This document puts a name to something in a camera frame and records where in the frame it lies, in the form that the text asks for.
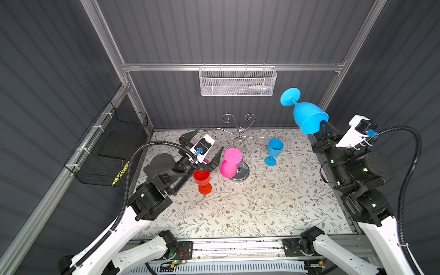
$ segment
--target black bracket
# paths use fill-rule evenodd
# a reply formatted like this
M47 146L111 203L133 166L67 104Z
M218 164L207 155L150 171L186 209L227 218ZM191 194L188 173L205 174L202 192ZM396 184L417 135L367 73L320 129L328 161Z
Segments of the black bracket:
M301 251L301 239L290 238L282 240L282 248L286 257L319 256L318 253L306 255Z
M319 256L313 248L313 241L319 235L325 234L324 231L312 226L306 231L301 233L301 239L283 239L283 249L287 257L298 256Z
M167 153L162 153L157 156L155 156L149 165L144 167L144 172L147 175L147 177L151 180L151 182L154 184L154 186L159 190L162 191L166 185L161 180L158 175L164 175L169 170L171 170L174 165L176 164L176 161L174 160L173 156Z
M152 183L139 185L136 192L128 199L136 213L135 220L154 220L163 210L172 204L172 200L164 197Z
M192 148L194 146L194 144L191 143L191 139L193 139L195 137L195 135L198 134L198 131L200 131L200 128L195 129L192 132L181 135L179 138L179 143L184 146L188 146L188 147Z
M165 259L165 260L191 260L192 259L192 252L193 252L193 242L179 242L179 245L177 247L177 251L174 254L174 257L171 259Z
M208 171L212 172L215 168L219 166L222 153L223 153L223 146L220 148L220 150L218 150L214 158L208 164Z
M70 265L72 264L72 258L74 255L64 256L58 261L58 270L60 274L63 274L67 270L69 270Z

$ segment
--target wire mesh basket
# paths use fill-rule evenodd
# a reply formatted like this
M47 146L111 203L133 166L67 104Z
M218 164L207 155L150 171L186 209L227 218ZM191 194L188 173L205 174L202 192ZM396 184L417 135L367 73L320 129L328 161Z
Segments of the wire mesh basket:
M81 183L111 186L132 151L147 141L147 122L145 113L112 109L101 125L93 126L95 132L87 145L73 151L81 150L76 162L66 162L64 166ZM133 167L137 167L140 156L135 159ZM124 180L114 184L118 187L123 185Z
M271 96L276 80L275 67L200 67L203 96Z

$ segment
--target aluminum rail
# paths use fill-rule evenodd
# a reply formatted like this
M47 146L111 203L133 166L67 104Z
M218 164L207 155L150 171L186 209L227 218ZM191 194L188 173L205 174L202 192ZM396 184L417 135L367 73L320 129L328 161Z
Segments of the aluminum rail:
M359 32L356 34L356 37L352 45L350 46L347 55L344 58L345 63L343 69L341 70L340 73L337 73L337 75L333 78L326 93L321 99L321 102L319 103L319 107L322 110L325 111L329 106L330 101L336 94L337 89L339 88L343 79L347 75L348 70L353 64L353 61L355 60L357 54L359 53L359 50L362 47L363 43L365 42L365 39L367 38L371 29L373 28L373 25L376 22L377 18L379 17L379 14L382 12L382 9L384 8L386 2L387 0L375 0L371 5L371 8L368 11L367 16L365 17L365 20L363 21L359 29Z
M119 51L116 42L113 38L113 35L110 31L110 28L107 25L107 22L101 11L101 8L99 7L98 1L97 0L80 0L80 1L87 13L87 16L90 19L90 22L92 22L93 28L95 29L99 39L101 40L101 43L114 67L114 70L116 71L119 77L119 80L121 81L121 83L127 80L130 86L132 87L131 90L128 92L128 98L132 102L135 111L148 114L147 110L145 109L145 106L142 103L142 100L139 96L136 86L133 83L132 78L128 73L126 73L122 69L121 65L124 63L124 59L122 58L121 52ZM147 130L147 133L151 135L153 130L153 125L150 121L150 116L147 116L147 119L150 128L150 131Z
M282 240L300 239L300 236L283 237L234 237L234 238L195 238L178 239L180 242L192 241L192 260L190 262L322 259L322 256L286 257ZM358 257L367 258L370 263L381 266L379 258L366 235L331 235L342 247ZM139 240L129 241L121 251L139 245Z
M122 69L125 72L142 72L142 71L169 71L169 72L184 72L184 71L199 71L200 68L204 70L264 70L266 67L275 67L277 71L283 72L302 72L302 71L329 71L340 72L344 68L343 63L271 63L271 64L177 64L177 63L123 63Z

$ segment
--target cable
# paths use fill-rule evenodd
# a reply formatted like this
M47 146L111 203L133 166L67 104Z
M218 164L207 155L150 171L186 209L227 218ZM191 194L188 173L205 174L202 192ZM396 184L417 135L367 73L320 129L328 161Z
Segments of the cable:
M180 250L180 262L178 263L178 265L182 262L182 259L183 259L183 252L181 249L179 249L179 250Z
M337 265L334 265L334 266L330 267L329 269L326 269L323 272L321 272L320 275L328 274L328 273L332 272L333 270L335 270L336 268L337 268Z
M326 164L326 163L328 163L328 162L323 162L322 164L321 164L321 168L319 168L319 175L321 176L321 179L323 180L323 182L325 182L325 183L331 183L331 182L328 182L327 180L326 180L326 178L324 178L324 175L323 175L323 166L324 166L324 164Z
M352 195L352 200L355 201L357 198L362 196L365 192L368 191L368 187L366 185L362 185L359 189Z
M185 251L185 255L186 255L186 258L187 258L187 262L188 262L188 253L187 253L187 251L184 250L184 249L183 249L183 251Z
M121 222L122 216L125 213L125 208L127 207L127 201L128 201L128 196L129 196L129 190L130 190L130 176L132 174L132 168L133 168L133 163L135 162L135 158L145 148L148 148L148 147L150 147L152 145L167 145L167 146L170 146L170 147L174 147L174 148L182 150L183 152L185 152L186 154L191 156L191 158L197 159L197 157L194 155L194 153L191 152L185 146L177 144L177 143L172 143L172 142L169 142L169 141L150 141L150 142L147 142L147 143L141 145L140 147L138 147L133 152L133 154L130 155L130 157L127 160L128 166L127 166L127 169L125 171L124 197L122 199L121 210L120 210L119 215L117 216L115 222L110 227L110 230L107 231L105 233L105 235L80 260L78 260L78 262L76 262L71 268L69 268L66 272L64 272L63 275L70 275L70 274L72 274L75 271L75 269L77 267L81 266L90 257L90 255L92 255L105 242L105 240L107 240L108 237L110 237L112 232L115 231L116 227ZM196 164L195 167L198 170L201 169L201 167L198 164Z
M164 264L168 264L169 266L167 267L163 267L162 265ZM173 265L172 261L171 262L166 262L166 263L162 263L159 267L159 271L162 272L163 270L167 270L167 271L172 271L173 268L171 266L177 266L178 264Z
M151 275L158 275L156 272L153 271L151 266L148 263L145 263L145 266L147 267L148 271L151 273Z
M405 201L405 194L408 189L408 185L409 185L411 177L414 173L414 170L417 165L420 154L422 153L422 137L420 136L420 134L418 133L418 131L416 129L414 129L412 127L408 127L408 126L388 127L386 129L379 131L378 136L385 134L385 133L389 133L392 131L399 131L399 130L409 131L415 138L416 146L415 146L413 160L412 160L411 165L408 169L408 172L405 176L405 179L403 180L402 187L400 188L399 200L397 201L397 219L396 219L397 238L399 240L400 248L403 252L403 255L405 256L412 271L414 272L414 274L420 275L420 272L419 272L416 264L414 263L411 255L410 255L407 243L405 242L405 237L403 235L403 204Z
M127 171L128 168L128 162L124 165L124 167L122 168L122 170L119 172L119 174L114 178L113 183L111 184L112 186L121 179L121 177L123 176L123 174L125 173L125 171Z

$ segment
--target wine glass base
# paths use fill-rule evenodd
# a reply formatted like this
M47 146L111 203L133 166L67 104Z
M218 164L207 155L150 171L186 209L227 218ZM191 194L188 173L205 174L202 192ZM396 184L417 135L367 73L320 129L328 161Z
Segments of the wine glass base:
M267 158L264 159L264 163L267 166L275 166L276 165L276 159L273 158L273 157L267 157Z
M237 173L235 174L235 176L229 179L233 182L243 181L247 179L250 174L249 166L243 160L239 162L237 165L238 165Z
M213 190L213 186L209 183L207 185L198 187L198 191L202 195L207 195L207 194L211 193L212 190Z

